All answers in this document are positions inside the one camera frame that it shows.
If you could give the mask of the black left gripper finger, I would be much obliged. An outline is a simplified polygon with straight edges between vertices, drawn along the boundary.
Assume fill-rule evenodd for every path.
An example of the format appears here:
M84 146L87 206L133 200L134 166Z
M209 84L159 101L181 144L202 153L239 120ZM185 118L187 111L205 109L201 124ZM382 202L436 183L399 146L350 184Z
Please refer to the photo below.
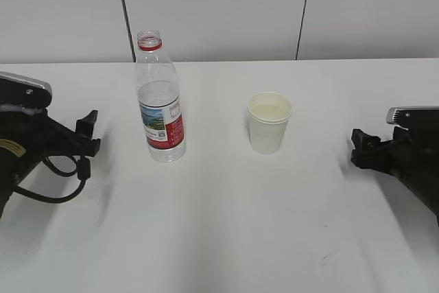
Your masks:
M93 135L97 116L98 111L92 110L87 116L78 119L75 125L75 132L80 135Z
M95 157L100 150L101 139L92 139L83 134L73 133L71 155Z

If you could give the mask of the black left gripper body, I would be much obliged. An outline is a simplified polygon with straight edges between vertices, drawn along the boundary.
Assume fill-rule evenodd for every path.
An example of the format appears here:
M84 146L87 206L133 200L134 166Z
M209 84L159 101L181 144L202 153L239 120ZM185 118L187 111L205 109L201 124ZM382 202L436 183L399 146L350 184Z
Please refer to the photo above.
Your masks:
M78 155L75 133L51 119L45 110L1 107L2 176L26 176L51 156Z

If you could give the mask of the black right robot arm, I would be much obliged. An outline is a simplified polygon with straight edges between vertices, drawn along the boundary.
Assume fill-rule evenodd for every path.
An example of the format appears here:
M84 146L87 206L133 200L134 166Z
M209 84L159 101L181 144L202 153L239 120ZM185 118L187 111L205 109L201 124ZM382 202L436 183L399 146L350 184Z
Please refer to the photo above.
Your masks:
M351 162L397 178L434 215L438 215L438 129L395 127L392 139L354 129Z

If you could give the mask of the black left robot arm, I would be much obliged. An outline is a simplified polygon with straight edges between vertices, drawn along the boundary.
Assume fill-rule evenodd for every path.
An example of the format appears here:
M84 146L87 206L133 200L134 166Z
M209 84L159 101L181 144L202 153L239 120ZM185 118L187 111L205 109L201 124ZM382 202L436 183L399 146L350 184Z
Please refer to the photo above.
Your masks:
M90 158L100 149L93 138L98 111L76 121L72 131L47 114L45 109L1 106L1 210L12 194L49 204L61 204L77 197L91 177ZM20 186L40 163L54 174L77 176L78 187L69 195L50 197Z

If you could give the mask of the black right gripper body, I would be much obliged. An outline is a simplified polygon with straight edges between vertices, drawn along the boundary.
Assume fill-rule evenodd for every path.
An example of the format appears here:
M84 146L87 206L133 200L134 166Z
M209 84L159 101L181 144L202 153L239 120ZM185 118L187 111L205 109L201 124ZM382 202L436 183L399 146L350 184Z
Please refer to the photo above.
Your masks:
M404 183L438 182L438 129L395 127L391 139L377 139L377 172Z

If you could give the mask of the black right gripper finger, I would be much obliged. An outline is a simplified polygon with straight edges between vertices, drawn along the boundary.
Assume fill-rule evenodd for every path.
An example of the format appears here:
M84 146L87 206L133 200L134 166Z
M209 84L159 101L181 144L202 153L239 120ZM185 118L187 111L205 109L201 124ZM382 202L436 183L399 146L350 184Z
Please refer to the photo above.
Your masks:
M351 141L357 151L368 151L381 143L381 139L378 136L366 134L360 129L353 129Z
M371 169L379 171L381 169L381 160L373 152L364 152L354 149L351 152L351 163L360 169Z

